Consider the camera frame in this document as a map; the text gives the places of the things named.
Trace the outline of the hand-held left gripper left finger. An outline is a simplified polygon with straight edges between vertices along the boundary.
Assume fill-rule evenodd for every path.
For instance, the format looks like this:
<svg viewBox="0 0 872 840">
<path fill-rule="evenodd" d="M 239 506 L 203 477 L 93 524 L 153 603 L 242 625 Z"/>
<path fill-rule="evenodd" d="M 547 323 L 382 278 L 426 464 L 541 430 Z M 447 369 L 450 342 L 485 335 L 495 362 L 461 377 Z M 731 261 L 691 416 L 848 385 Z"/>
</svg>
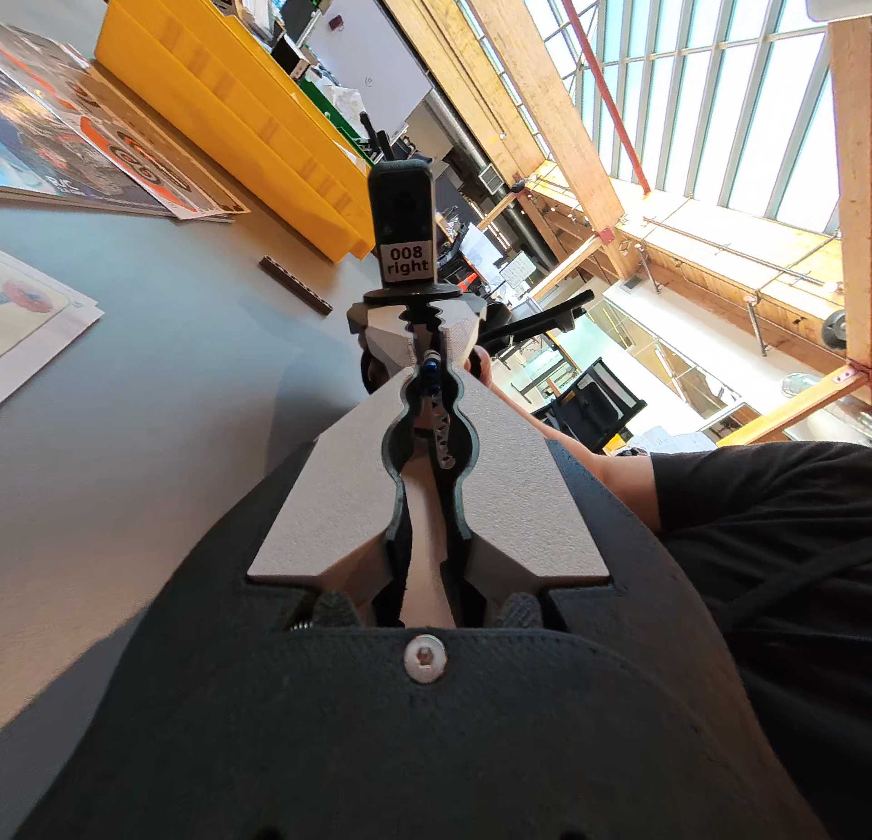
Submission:
<svg viewBox="0 0 872 840">
<path fill-rule="evenodd" d="M 248 578 L 341 591 L 365 622 L 397 627 L 411 562 L 400 475 L 414 450 L 402 369 L 323 432 L 284 501 Z"/>
</svg>

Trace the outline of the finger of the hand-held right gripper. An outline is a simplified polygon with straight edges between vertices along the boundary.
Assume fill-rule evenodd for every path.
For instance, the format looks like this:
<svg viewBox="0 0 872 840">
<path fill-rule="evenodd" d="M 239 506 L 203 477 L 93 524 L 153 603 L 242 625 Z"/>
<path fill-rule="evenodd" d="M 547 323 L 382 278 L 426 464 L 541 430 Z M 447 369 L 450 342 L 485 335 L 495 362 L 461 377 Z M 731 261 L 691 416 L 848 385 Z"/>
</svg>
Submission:
<svg viewBox="0 0 872 840">
<path fill-rule="evenodd" d="M 486 308 L 485 300 L 440 301 L 440 333 L 447 360 L 453 366 L 465 367 L 477 342 Z"/>
<path fill-rule="evenodd" d="M 388 377 L 418 364 L 416 337 L 409 320 L 403 318 L 406 311 L 404 304 L 387 304 L 370 306 L 366 314 L 367 347 L 372 357 L 385 367 Z"/>
</svg>

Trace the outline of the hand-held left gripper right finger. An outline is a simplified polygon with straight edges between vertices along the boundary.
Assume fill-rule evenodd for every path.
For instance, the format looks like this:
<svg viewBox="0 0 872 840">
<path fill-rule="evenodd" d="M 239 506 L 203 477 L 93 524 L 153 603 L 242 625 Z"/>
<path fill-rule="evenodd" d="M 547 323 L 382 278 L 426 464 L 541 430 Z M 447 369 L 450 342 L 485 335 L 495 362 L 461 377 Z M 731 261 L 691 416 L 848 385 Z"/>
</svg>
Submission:
<svg viewBox="0 0 872 840">
<path fill-rule="evenodd" d="M 548 440 L 460 367 L 442 371 L 446 561 L 457 627 L 485 625 L 517 592 L 599 587 L 609 570 Z"/>
</svg>

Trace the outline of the dark grey holed building beam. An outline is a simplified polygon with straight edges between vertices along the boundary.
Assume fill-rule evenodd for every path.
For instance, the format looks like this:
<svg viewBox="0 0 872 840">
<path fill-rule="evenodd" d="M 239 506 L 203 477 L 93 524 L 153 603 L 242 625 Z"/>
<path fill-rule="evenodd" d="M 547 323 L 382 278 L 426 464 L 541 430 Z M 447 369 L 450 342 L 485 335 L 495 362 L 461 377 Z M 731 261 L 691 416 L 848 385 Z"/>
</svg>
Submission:
<svg viewBox="0 0 872 840">
<path fill-rule="evenodd" d="M 332 314 L 333 306 L 330 303 L 271 257 L 264 256 L 258 263 L 258 266 L 264 273 L 278 282 L 284 289 L 289 290 L 299 300 L 310 306 L 319 315 L 326 317 Z"/>
</svg>

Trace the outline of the grey desk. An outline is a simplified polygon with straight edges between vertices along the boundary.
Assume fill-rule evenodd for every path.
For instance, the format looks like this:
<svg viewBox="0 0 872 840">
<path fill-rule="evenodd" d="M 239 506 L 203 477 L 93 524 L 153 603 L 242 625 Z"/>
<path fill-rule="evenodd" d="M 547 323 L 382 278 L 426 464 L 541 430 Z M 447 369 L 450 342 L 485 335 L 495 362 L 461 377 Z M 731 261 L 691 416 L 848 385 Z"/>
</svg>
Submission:
<svg viewBox="0 0 872 840">
<path fill-rule="evenodd" d="M 2 251 L 104 311 L 2 404 L 3 726 L 56 681 L 102 686 L 102 653 L 205 532 L 365 395 L 345 311 L 376 283 L 373 256 L 322 256 L 105 76 L 249 213 L 182 224 L 2 206 Z M 264 256 L 332 314 L 264 273 Z"/>
</svg>

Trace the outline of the black office chair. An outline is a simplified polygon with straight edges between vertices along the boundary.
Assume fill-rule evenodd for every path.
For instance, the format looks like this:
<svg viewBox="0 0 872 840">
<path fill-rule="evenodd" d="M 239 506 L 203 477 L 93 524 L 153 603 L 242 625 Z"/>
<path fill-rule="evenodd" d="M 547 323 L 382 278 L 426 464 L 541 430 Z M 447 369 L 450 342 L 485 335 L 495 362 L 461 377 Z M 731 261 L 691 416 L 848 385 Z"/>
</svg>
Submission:
<svg viewBox="0 0 872 840">
<path fill-rule="evenodd" d="M 391 144 L 387 133 L 384 130 L 376 130 L 365 111 L 360 113 L 359 121 L 366 133 L 365 156 L 372 165 L 383 160 L 406 160 L 410 157 L 411 149 L 406 143 L 398 139 Z"/>
<path fill-rule="evenodd" d="M 575 328 L 575 322 L 585 315 L 586 306 L 594 300 L 594 297 L 593 290 L 584 289 L 547 310 L 512 321 L 509 319 L 514 313 L 505 308 L 501 314 L 498 314 L 497 305 L 494 303 L 492 306 L 495 314 L 488 314 L 488 318 L 480 324 L 477 345 L 490 356 L 495 356 L 531 338 L 553 332 L 570 333 Z"/>
</svg>

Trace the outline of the paper sign stand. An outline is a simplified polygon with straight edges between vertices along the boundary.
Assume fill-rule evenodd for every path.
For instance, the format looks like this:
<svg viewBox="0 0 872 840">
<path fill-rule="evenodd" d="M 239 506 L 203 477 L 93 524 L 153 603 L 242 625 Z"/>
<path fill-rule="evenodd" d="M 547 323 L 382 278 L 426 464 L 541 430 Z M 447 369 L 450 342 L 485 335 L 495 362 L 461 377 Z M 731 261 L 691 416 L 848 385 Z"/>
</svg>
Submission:
<svg viewBox="0 0 872 840">
<path fill-rule="evenodd" d="M 537 271 L 536 264 L 523 251 L 518 252 L 511 261 L 507 261 L 499 268 L 499 273 L 505 283 L 512 289 L 521 291 L 530 288 L 529 278 Z"/>
</svg>

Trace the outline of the green plastic bin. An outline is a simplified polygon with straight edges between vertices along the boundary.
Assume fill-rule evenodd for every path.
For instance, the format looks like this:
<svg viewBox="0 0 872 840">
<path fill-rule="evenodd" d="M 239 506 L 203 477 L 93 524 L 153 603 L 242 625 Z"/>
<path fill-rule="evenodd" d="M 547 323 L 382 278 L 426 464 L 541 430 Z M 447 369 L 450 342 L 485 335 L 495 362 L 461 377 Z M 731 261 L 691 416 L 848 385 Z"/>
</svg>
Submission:
<svg viewBox="0 0 872 840">
<path fill-rule="evenodd" d="M 314 69 L 309 68 L 300 78 L 298 84 L 303 93 L 312 101 L 323 116 L 331 122 L 343 138 L 346 139 L 354 151 L 364 160 L 365 164 L 371 167 L 373 161 L 370 154 L 369 139 L 362 137 L 355 126 L 328 100 L 318 82 L 314 79 L 316 76 L 317 74 Z"/>
</svg>

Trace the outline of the black mesh chair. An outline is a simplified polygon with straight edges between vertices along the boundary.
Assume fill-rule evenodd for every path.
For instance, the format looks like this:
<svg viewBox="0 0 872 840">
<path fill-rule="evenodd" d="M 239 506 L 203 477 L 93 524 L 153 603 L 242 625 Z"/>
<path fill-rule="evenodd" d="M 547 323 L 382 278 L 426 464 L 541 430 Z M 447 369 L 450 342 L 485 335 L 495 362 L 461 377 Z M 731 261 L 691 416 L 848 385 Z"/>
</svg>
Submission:
<svg viewBox="0 0 872 840">
<path fill-rule="evenodd" d="M 646 407 L 646 401 L 598 358 L 567 391 L 532 415 L 581 442 L 592 453 L 604 453 L 612 438 Z"/>
</svg>

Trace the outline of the white whiteboard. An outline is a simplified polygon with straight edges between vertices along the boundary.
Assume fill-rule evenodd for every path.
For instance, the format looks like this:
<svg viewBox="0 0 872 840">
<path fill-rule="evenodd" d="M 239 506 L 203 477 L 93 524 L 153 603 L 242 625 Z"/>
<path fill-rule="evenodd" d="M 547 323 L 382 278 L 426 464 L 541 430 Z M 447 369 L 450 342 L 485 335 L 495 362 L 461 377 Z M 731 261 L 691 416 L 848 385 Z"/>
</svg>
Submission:
<svg viewBox="0 0 872 840">
<path fill-rule="evenodd" d="M 376 0 L 331 0 L 308 46 L 340 85 L 358 90 L 376 130 L 396 138 L 432 89 L 423 66 Z"/>
</svg>

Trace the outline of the black wooden box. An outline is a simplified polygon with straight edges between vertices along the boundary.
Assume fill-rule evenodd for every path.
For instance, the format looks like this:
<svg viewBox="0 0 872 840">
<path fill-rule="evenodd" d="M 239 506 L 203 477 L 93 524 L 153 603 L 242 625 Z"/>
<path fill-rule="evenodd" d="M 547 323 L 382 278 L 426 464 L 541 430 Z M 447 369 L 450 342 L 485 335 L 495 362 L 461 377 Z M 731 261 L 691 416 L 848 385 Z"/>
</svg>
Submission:
<svg viewBox="0 0 872 840">
<path fill-rule="evenodd" d="M 306 72 L 318 64 L 317 57 L 308 49 L 301 49 L 283 33 L 270 52 L 271 58 L 295 82 L 300 82 Z"/>
</svg>

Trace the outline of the yellow plastic bin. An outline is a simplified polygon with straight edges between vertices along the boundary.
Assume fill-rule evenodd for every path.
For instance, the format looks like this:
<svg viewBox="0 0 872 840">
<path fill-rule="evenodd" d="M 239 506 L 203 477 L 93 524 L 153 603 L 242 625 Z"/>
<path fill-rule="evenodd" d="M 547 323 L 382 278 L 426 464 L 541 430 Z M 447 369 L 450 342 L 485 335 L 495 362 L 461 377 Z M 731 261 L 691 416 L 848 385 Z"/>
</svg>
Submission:
<svg viewBox="0 0 872 840">
<path fill-rule="evenodd" d="M 211 0 L 109 0 L 97 61 L 334 263 L 375 245 L 365 162 Z"/>
</svg>

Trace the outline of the sticker sheet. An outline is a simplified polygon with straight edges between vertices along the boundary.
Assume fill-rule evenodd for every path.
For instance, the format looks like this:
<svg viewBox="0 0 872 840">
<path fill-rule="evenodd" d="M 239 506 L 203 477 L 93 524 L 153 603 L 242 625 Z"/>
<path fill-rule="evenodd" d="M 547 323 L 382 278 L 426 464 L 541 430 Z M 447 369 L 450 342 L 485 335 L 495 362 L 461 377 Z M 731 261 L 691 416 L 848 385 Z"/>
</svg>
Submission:
<svg viewBox="0 0 872 840">
<path fill-rule="evenodd" d="M 2 74 L 127 174 L 180 221 L 228 222 L 249 213 L 91 61 L 13 25 L 1 27 Z"/>
</svg>

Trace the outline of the open instruction booklet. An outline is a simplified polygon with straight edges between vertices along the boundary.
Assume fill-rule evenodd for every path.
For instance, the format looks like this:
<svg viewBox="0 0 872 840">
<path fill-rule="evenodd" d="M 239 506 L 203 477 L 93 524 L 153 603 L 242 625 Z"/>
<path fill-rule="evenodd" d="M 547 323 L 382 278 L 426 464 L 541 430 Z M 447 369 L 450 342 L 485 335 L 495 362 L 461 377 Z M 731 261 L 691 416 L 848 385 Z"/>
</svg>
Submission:
<svg viewBox="0 0 872 840">
<path fill-rule="evenodd" d="M 1 400 L 103 317 L 96 301 L 1 253 Z"/>
</svg>

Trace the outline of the small blue booklet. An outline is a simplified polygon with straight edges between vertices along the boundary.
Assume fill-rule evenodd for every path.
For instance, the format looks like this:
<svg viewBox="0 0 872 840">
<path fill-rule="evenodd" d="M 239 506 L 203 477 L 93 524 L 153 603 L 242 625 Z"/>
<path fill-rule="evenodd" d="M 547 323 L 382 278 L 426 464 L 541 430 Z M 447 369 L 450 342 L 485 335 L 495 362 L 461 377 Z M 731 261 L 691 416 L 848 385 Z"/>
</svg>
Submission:
<svg viewBox="0 0 872 840">
<path fill-rule="evenodd" d="M 5 74 L 1 76 L 1 196 L 173 218 L 164 205 Z"/>
</svg>

